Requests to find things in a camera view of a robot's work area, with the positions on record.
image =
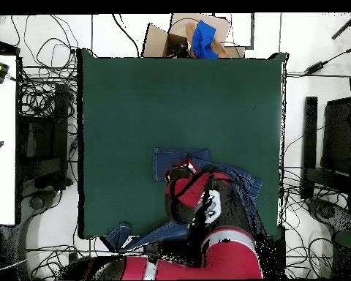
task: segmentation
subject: blue denim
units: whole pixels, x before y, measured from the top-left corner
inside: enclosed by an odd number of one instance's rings
[[[154,180],[165,181],[166,171],[173,168],[185,157],[189,158],[198,170],[205,165],[213,165],[220,171],[233,177],[237,181],[237,183],[232,183],[233,194],[245,206],[252,233],[254,235],[256,233],[265,233],[265,229],[256,210],[257,196],[263,182],[243,169],[232,165],[212,162],[208,149],[155,148],[152,167]]]
[[[263,183],[257,180],[252,174],[235,166],[220,164],[211,161],[211,154],[208,149],[154,149],[152,176],[156,181],[165,181],[165,173],[179,164],[184,158],[189,158],[196,169],[200,170],[205,165],[213,165],[220,171],[233,177],[237,183],[232,183],[232,190],[235,199],[239,199],[245,206],[247,219],[254,237],[258,233],[265,233],[260,221],[259,214],[255,208],[257,196]],[[110,248],[116,252],[127,252],[147,243],[169,239],[186,239],[188,236],[188,225],[177,222],[167,222],[156,230],[131,240],[125,248],[124,242],[129,238],[131,225],[121,223],[106,238]]]
[[[125,248],[122,248],[126,240],[129,238],[132,232],[132,226],[128,223],[120,223],[119,226],[113,229],[104,239],[104,243],[107,245],[110,251],[125,253],[135,248],[141,247],[144,244],[151,244],[156,241],[163,241],[169,239],[181,239],[184,240],[189,235],[188,225],[179,224],[177,222],[167,222],[160,226],[156,230],[134,238],[128,243]]]
[[[156,241],[163,241],[169,239],[186,239],[189,235],[189,228],[188,225],[179,224],[177,222],[170,221],[165,223],[164,225],[160,226],[156,230],[150,232],[147,235],[139,236],[130,243],[128,243],[125,248],[121,249],[120,252],[130,251],[132,249],[138,248],[143,246],[147,243],[153,243]]]
[[[196,157],[210,160],[208,149],[166,149],[155,148],[152,158],[152,177],[155,181],[166,181],[165,173],[179,164],[184,158]]]

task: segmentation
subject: tangled wires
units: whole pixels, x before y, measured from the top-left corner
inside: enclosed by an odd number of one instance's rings
[[[288,227],[287,231],[288,232],[294,231],[301,242],[301,245],[298,247],[291,248],[288,245],[286,246],[288,248],[288,250],[286,251],[286,258],[302,259],[301,261],[296,261],[294,263],[287,263],[286,265],[286,271],[288,273],[287,275],[289,278],[293,278],[293,279],[299,278],[299,276],[296,275],[294,272],[295,271],[294,269],[297,269],[297,270],[304,270],[306,272],[306,274],[304,275],[304,278],[310,277],[312,272],[317,278],[326,277],[325,273],[322,273],[322,269],[324,270],[327,269],[328,273],[331,273],[331,269],[333,265],[332,257],[327,256],[325,254],[317,255],[312,250],[312,245],[316,241],[320,241],[320,240],[327,241],[330,244],[332,244],[332,241],[324,237],[318,237],[311,240],[308,245],[305,245],[303,237],[298,231],[298,228],[301,225],[301,216],[298,216],[298,211],[307,211],[307,214],[308,214],[306,201],[298,199],[300,197],[300,186],[288,183],[288,180],[296,181],[300,183],[302,181],[300,176],[298,176],[297,174],[287,170],[284,170],[284,172],[285,172],[284,204],[280,215],[282,218],[282,222],[285,224],[285,227]],[[339,196],[345,198],[343,194],[341,194],[340,192],[334,191],[327,187],[321,187],[321,186],[315,185],[315,189],[318,190],[317,194],[314,195],[316,199],[322,198],[322,197],[325,198],[325,197],[328,197],[329,195],[337,195],[338,199],[339,199]],[[298,223],[296,225],[292,225],[287,218],[287,215],[291,215],[291,214],[295,215],[296,219],[298,220]]]
[[[26,30],[30,15],[27,17],[23,41],[37,66],[26,66],[20,71],[20,102],[22,103],[20,112],[23,116],[54,118],[56,84],[64,84],[68,86],[73,94],[72,99],[68,103],[67,117],[75,119],[75,98],[77,94],[77,59],[75,50],[78,48],[78,41],[75,39],[77,46],[72,46],[59,20],[66,23],[72,33],[69,24],[55,15],[50,16],[61,27],[67,39],[67,43],[55,37],[50,38],[43,43],[36,56],[34,56],[26,42]],[[39,55],[43,48],[52,41],[57,41],[57,43],[53,47],[50,66],[48,66],[39,60]],[[62,67],[53,67],[53,57],[56,48],[66,48],[69,50],[67,62]]]

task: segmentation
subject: green mat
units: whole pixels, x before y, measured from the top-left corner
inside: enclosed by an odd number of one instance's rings
[[[263,181],[261,220],[268,234],[279,235],[286,54],[271,60],[97,59],[82,50],[78,57],[79,236],[107,235],[120,222],[131,223],[137,235],[168,221],[166,183],[152,179],[154,147],[209,148],[214,162],[254,174]]]

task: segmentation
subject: floor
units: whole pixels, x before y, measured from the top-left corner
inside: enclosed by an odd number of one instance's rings
[[[98,56],[125,57],[136,56],[134,45],[125,34],[117,27],[111,15],[58,15],[58,17],[67,21],[70,29],[63,22],[66,34],[69,37],[71,45],[81,48],[90,48]],[[351,17],[350,13],[255,13],[254,15],[254,49],[247,50],[246,58],[268,58],[273,53],[287,52],[290,58],[287,63],[287,72],[303,72],[310,65],[329,59],[348,48],[351,48],[351,27],[346,30],[335,40],[331,36]],[[34,65],[34,58],[29,48],[36,55],[42,44],[54,37],[65,40],[65,34],[61,27],[49,15],[13,16],[18,33],[20,34],[19,47],[23,57],[23,65]],[[158,27],[167,30],[170,22],[170,14],[158,15],[122,15],[124,27],[131,35],[139,47],[139,52],[143,47],[143,39],[146,33],[147,24],[154,23]],[[233,14],[233,27],[237,28],[234,38],[235,43],[247,41],[250,34],[249,23],[240,22],[239,16]],[[23,41],[24,31],[26,29],[26,47]],[[16,44],[18,36],[13,27],[10,16],[0,18],[0,40],[10,44]],[[56,40],[47,43],[47,46],[39,54],[39,58],[50,65],[50,57]],[[55,47],[55,57],[53,66],[62,66],[67,60],[67,50],[62,46]],[[319,71],[320,75],[328,76],[311,76],[302,78],[287,78],[286,84],[286,101],[287,112],[285,122],[285,147],[292,141],[301,137],[303,130],[303,101],[306,96],[318,97],[318,126],[323,124],[323,111],[328,100],[334,100],[342,97],[349,97],[350,85],[348,77],[351,76],[351,53],[338,57],[326,67]],[[317,132],[318,146],[321,146],[322,130]],[[317,162],[320,164],[320,147],[317,150]],[[301,165],[301,140],[292,144],[287,150],[284,158],[286,168],[285,176],[289,184],[297,184],[297,177],[300,169],[296,168]],[[68,170],[69,177],[73,179],[71,170]],[[290,198],[299,201],[299,197],[292,195]],[[42,251],[33,251],[28,253],[28,265],[32,270],[39,265],[39,262],[49,256],[50,251],[56,245],[61,245],[58,249],[63,249],[65,245],[73,244],[73,232],[77,224],[78,214],[78,191],[77,184],[74,183],[68,187],[62,195],[60,204],[57,208],[51,209],[42,215],[35,217],[29,227],[26,240],[26,248],[35,249],[43,247]],[[286,231],[286,242],[288,246],[287,262],[288,264],[303,261],[304,250],[294,247],[301,245],[301,238],[306,247],[309,242],[323,236],[330,238],[326,227],[314,221],[308,212],[299,205],[294,205],[294,209],[288,208],[286,212],[287,222],[284,226]],[[91,255],[108,255],[106,247],[99,240],[80,240],[75,236],[75,246],[88,253],[91,249]],[[317,256],[324,255],[330,257],[331,246],[326,241],[317,241],[312,245],[312,250]],[[68,263],[68,258],[61,255],[61,262]],[[328,277],[330,271],[326,267],[328,260],[324,263],[318,263],[314,259],[316,268],[320,264],[319,276]],[[295,266],[289,266],[286,270],[288,277],[308,277],[315,278],[314,272],[309,272],[309,262],[306,261]],[[38,272],[38,277],[51,275],[50,270],[42,268]]]

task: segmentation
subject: blue fabric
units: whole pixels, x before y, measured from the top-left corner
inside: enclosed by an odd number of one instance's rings
[[[132,226],[128,223],[121,223],[119,226],[114,228],[113,231],[111,231],[105,237],[106,243],[110,245],[109,250],[124,253],[141,247],[147,243],[151,244],[153,242],[163,241],[165,239],[186,239],[189,235],[189,228],[188,225],[169,221],[156,230],[131,240],[131,242],[129,242],[125,248],[122,248],[125,241],[131,235],[131,232]]]
[[[147,235],[140,236],[131,240],[131,242],[128,243],[128,245],[125,246],[125,248],[120,250],[120,252],[127,252],[135,248],[141,247],[144,244],[150,244],[155,241],[163,241],[169,239],[186,239],[188,235],[188,225],[170,221]]]
[[[164,176],[166,171],[170,170],[174,165],[177,165],[185,157],[189,158],[198,170],[205,165],[217,167],[220,171],[227,173],[237,181],[238,184],[232,184],[233,193],[235,198],[239,199],[241,204],[245,207],[252,233],[254,235],[256,233],[265,233],[265,229],[256,210],[257,197],[263,182],[243,169],[210,161],[210,153],[207,149],[192,149],[192,152],[188,152],[188,150],[189,149],[180,148],[155,148],[152,171],[156,171],[157,176]]]
[[[219,56],[212,51],[211,43],[214,40],[216,29],[204,23],[202,20],[197,24],[192,37],[192,50],[196,57],[204,59],[216,59]]]
[[[257,196],[263,183],[249,172],[240,168],[212,162],[209,149],[155,148],[152,167],[153,179],[155,181],[165,181],[165,173],[186,157],[193,162],[198,170],[205,165],[213,165],[237,180],[238,184],[232,184],[233,194],[235,199],[239,199],[242,205],[246,207],[246,215],[252,233],[254,236],[258,233],[265,233],[265,229],[261,224],[255,208]],[[189,229],[188,225],[170,221],[146,235],[131,240],[125,248],[122,248],[124,242],[129,238],[131,231],[132,227],[130,224],[121,223],[106,237],[106,241],[115,252],[127,252],[156,241],[186,239]]]
[[[165,173],[179,164],[186,157],[197,157],[201,160],[210,160],[208,149],[154,149],[152,160],[152,177],[155,181],[166,181]]]
[[[131,232],[131,224],[121,223],[105,237],[105,241],[111,246],[114,252],[118,251],[129,238]]]

